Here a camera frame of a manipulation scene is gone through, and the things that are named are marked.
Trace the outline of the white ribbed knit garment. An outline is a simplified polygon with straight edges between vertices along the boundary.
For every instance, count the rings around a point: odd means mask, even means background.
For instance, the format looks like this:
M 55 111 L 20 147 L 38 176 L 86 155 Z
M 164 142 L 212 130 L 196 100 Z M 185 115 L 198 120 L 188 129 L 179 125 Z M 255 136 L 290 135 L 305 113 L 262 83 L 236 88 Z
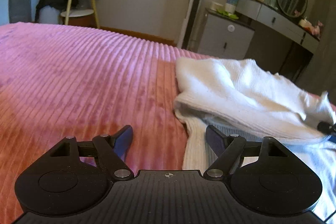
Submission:
M 335 124 L 327 92 L 315 97 L 252 59 L 181 57 L 175 71 L 174 112 L 189 135 L 183 169 L 205 171 L 214 162 L 206 143 L 209 125 L 248 141 L 271 136 L 319 176 L 323 190 L 314 213 L 335 223 L 335 143 L 317 130 L 319 122 Z

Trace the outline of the pink ribbed bed blanket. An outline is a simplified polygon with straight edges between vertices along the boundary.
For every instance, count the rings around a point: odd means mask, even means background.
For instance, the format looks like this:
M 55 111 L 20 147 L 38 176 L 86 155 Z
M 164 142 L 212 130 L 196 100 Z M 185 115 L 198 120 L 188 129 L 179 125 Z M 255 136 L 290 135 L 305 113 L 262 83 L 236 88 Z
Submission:
M 178 57 L 199 55 L 93 28 L 1 26 L 1 223 L 22 213 L 17 177 L 66 135 L 90 140 L 129 124 L 132 170 L 180 169 Z

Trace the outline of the grey vanity desk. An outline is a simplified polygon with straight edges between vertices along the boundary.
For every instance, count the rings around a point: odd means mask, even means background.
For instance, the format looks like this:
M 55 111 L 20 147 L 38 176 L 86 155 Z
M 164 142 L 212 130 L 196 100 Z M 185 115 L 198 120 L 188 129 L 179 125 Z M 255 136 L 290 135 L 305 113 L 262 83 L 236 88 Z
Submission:
M 319 40 L 258 0 L 239 0 L 239 19 L 255 30 L 246 58 L 296 83 L 316 52 Z

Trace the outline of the pink plush toy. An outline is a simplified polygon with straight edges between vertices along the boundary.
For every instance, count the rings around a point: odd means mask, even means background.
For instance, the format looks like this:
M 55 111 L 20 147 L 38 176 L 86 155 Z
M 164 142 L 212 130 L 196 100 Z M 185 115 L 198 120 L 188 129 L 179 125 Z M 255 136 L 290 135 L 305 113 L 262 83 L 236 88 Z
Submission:
M 323 29 L 324 29 L 323 23 L 318 21 L 317 25 L 313 28 L 311 33 L 314 37 L 316 37 L 318 40 L 320 40 L 321 36 L 322 36 Z

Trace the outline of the grey small cabinet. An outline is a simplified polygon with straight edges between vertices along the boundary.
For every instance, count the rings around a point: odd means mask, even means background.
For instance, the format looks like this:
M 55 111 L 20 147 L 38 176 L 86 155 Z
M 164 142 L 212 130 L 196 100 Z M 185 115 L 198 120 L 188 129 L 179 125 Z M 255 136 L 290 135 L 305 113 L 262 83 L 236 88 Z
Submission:
M 220 59 L 244 59 L 255 30 L 238 20 L 206 9 L 197 53 Z

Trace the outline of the white blue cup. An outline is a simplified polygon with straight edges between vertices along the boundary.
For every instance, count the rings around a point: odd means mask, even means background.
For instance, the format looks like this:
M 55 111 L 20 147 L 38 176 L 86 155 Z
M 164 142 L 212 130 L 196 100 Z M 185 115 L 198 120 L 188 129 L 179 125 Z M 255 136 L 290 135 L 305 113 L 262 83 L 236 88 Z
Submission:
M 236 6 L 238 5 L 239 0 L 227 0 L 224 6 L 224 10 L 230 14 L 234 14 Z

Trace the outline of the white bin on floor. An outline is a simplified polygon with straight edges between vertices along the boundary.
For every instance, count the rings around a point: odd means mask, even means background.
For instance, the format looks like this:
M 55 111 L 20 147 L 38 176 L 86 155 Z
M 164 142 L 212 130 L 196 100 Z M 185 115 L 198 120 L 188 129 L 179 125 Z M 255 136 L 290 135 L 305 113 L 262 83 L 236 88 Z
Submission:
M 60 11 L 51 7 L 45 6 L 39 11 L 38 23 L 40 24 L 59 24 Z

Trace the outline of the white black standing panel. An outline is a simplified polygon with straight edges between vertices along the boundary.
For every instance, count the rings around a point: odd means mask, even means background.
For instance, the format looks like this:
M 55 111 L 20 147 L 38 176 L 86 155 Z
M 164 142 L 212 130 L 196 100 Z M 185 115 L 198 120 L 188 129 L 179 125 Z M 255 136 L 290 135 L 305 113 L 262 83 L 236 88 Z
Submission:
M 202 0 L 189 0 L 186 16 L 182 23 L 181 32 L 177 41 L 177 47 L 186 50 L 193 33 L 197 14 Z

